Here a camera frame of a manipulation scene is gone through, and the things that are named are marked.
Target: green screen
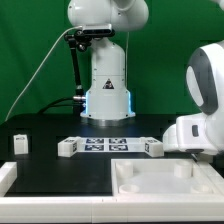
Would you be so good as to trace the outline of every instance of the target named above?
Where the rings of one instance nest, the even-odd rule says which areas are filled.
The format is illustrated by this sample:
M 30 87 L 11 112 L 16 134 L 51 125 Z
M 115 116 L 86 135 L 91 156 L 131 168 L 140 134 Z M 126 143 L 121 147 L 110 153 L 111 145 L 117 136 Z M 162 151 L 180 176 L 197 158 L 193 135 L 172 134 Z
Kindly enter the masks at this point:
M 224 38 L 224 12 L 209 0 L 146 0 L 150 18 L 144 29 L 131 32 L 128 89 L 137 114 L 196 113 L 185 85 L 194 50 Z M 69 0 L 0 1 L 0 123 L 16 97 L 50 50 L 71 25 Z M 112 38 L 125 49 L 126 33 Z M 85 91 L 91 85 L 91 52 L 79 53 Z M 62 97 L 75 94 L 70 50 L 62 39 L 12 116 L 37 113 Z M 71 113 L 51 109 L 49 113 Z

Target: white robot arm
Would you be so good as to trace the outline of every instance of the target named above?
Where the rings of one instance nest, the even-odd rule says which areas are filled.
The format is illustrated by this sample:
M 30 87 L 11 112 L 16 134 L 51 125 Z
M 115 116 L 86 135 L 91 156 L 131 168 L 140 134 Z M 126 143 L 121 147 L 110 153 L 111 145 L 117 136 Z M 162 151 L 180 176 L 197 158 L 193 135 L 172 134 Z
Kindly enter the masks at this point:
M 111 24 L 115 31 L 141 29 L 149 16 L 143 0 L 71 0 L 68 17 L 73 26 Z
M 219 4 L 220 8 L 224 10 L 224 0 L 211 0 Z
M 141 29 L 149 16 L 144 0 L 71 0 L 68 17 L 80 35 L 92 38 L 92 86 L 86 93 L 83 121 L 115 126 L 134 117 L 130 93 L 125 86 L 125 53 L 104 34 Z
M 189 92 L 202 113 L 182 116 L 163 136 L 164 150 L 224 151 L 224 41 L 197 49 L 186 74 Z

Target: black table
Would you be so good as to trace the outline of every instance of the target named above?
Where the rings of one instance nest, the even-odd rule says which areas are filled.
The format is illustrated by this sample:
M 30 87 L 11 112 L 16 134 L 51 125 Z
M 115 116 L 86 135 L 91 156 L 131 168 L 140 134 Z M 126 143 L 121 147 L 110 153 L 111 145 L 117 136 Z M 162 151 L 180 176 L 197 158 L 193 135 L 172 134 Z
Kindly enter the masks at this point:
M 57 156 L 57 144 L 70 136 L 154 137 L 162 140 L 165 130 L 178 115 L 137 115 L 120 127 L 97 127 L 74 115 L 24 114 L 0 125 L 0 162 L 16 161 L 18 178 L 6 197 L 20 196 L 111 196 L 111 159 L 143 158 L 145 153 L 76 153 L 71 158 Z M 29 154 L 14 155 L 13 135 L 26 134 Z M 165 153 L 165 158 L 192 158 L 187 153 Z M 213 167 L 222 175 L 223 169 Z

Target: white wooden block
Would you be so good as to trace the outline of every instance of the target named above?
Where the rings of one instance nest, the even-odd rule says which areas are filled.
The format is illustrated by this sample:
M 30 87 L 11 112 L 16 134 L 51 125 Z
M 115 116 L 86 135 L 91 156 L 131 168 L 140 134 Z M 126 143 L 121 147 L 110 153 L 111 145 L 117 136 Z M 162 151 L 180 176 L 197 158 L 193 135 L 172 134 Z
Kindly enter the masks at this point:
M 80 137 L 69 137 L 58 143 L 58 156 L 72 157 L 78 151 Z
M 13 138 L 15 155 L 28 154 L 27 135 L 14 135 Z
M 17 178 L 15 162 L 5 163 L 0 169 L 0 197 L 4 197 Z
M 152 137 L 146 138 L 145 152 L 151 157 L 163 157 L 163 143 Z

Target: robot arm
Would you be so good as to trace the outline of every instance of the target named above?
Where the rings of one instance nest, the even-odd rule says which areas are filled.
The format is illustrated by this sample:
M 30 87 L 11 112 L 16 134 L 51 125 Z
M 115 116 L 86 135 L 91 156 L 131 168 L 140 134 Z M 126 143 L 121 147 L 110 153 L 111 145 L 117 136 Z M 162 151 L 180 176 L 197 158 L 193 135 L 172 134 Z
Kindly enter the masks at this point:
M 211 0 L 219 4 L 220 8 L 224 10 L 224 0 Z
M 201 110 L 182 116 L 163 136 L 164 150 L 204 152 L 224 150 L 224 41 L 198 48 L 191 56 L 187 86 Z
M 71 0 L 68 17 L 74 27 L 111 24 L 115 31 L 141 29 L 149 16 L 143 0 Z

